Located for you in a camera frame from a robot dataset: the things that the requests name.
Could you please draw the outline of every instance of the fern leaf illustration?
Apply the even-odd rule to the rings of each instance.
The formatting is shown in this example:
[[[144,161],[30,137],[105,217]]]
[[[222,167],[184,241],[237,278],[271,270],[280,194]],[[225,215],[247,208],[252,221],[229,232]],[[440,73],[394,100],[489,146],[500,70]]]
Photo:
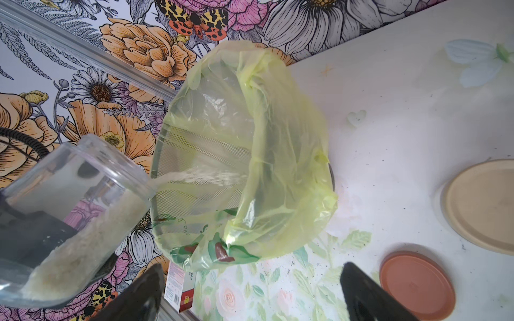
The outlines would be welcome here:
[[[73,62],[74,64],[79,65],[79,66],[81,66],[81,67],[83,67],[83,68],[87,68],[87,66],[86,66],[86,65],[84,65],[83,63],[81,63],[81,62],[80,62],[80,60],[78,60],[78,59],[77,59],[77,58],[75,58],[74,56],[69,55],[69,54],[67,54],[66,52],[61,51],[61,50],[59,50],[59,49],[57,49],[57,48],[55,48],[55,47],[52,47],[52,49],[53,49],[53,50],[55,50],[57,53],[59,53],[59,54],[60,54],[61,56],[63,56],[64,58],[66,58],[66,59],[68,59],[69,61]]]
[[[57,57],[57,55],[50,49],[48,48],[48,46],[37,40],[37,39],[34,39],[32,36],[24,33],[23,34],[23,37],[29,42],[29,44],[31,44],[37,51],[39,51],[40,53],[42,53],[43,55],[47,56],[48,58],[50,58],[50,60],[52,60],[53,62],[55,62],[56,64],[58,65],[61,65],[63,67],[66,67],[66,68],[69,68],[69,69],[76,69],[75,67],[71,66],[71,65],[68,65],[67,63],[65,63],[64,61],[62,61],[59,57]]]
[[[35,71],[38,75],[41,75],[46,79],[51,79],[47,74],[39,69],[39,67],[36,66],[29,57],[18,31],[0,22],[0,40],[2,40],[2,42],[7,45],[7,48],[9,48],[16,57],[20,58],[22,63],[27,65],[27,67]]]
[[[2,69],[2,67],[1,67],[1,66],[0,66],[0,74],[1,74],[2,76],[6,77],[6,78],[9,78],[10,80],[14,80],[14,78],[13,78],[13,77],[11,77],[11,76],[9,76],[9,74],[8,74],[8,73],[6,73],[6,72]]]

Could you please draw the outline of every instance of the plastic bag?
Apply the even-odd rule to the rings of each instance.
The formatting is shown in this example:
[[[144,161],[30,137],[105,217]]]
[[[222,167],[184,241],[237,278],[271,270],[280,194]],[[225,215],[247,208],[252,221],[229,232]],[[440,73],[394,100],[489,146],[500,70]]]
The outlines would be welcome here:
[[[337,208],[322,114],[284,63],[248,41],[222,42],[189,72],[169,106],[153,177],[207,166],[230,186],[170,182],[153,200],[153,233],[187,271],[290,253]]]

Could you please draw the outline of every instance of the white table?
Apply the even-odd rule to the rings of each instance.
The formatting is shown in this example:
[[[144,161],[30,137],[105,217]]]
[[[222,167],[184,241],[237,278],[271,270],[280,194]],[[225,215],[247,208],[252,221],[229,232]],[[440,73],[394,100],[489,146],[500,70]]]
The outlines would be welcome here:
[[[513,1],[449,0],[290,67],[327,117],[341,198],[335,220],[372,232],[352,261],[372,272],[394,250],[429,254],[453,281],[451,320],[514,317],[514,257],[446,230],[432,208],[459,171],[514,157],[514,64],[464,89],[465,66],[443,48],[454,39],[496,45],[512,33]],[[346,118],[360,110],[366,118],[354,127]]]
[[[290,66],[327,118],[340,201],[326,231],[338,239],[323,232],[296,255],[199,273],[196,315],[347,320],[340,267],[353,261],[377,279],[385,256],[411,250],[451,278],[457,303],[448,320],[512,320],[514,257],[459,237],[432,206],[436,190],[466,167],[514,156],[514,64],[464,89],[466,66],[451,62],[444,44],[496,45],[509,33],[514,1],[448,0]],[[360,110],[366,117],[349,124]]]

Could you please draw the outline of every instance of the black object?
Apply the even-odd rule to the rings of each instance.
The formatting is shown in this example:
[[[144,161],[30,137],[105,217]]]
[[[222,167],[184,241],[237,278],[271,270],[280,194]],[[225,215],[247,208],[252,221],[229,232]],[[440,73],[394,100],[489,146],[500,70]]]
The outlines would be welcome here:
[[[419,321],[352,262],[340,281],[350,321]]]
[[[91,321],[153,321],[159,311],[164,274],[160,264],[155,264]]]
[[[31,147],[32,150],[34,150],[39,155],[40,159],[50,153],[48,151],[48,149],[45,147],[45,145],[40,143],[39,140],[32,138],[29,135],[21,133],[17,130],[0,127],[0,136],[13,138],[13,139],[18,140],[18,141],[24,143],[25,145]],[[2,143],[16,148],[16,146],[13,146],[9,142],[2,142]]]

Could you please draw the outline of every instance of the orange round lid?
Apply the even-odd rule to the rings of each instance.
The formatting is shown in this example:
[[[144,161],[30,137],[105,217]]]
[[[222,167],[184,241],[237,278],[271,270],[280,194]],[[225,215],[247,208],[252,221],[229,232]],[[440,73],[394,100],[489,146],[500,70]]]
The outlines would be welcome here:
[[[418,253],[388,256],[380,267],[380,283],[420,320],[443,320],[455,307],[455,291],[444,271]]]
[[[445,188],[443,213],[451,227],[485,249],[514,255],[514,160],[466,169]]]

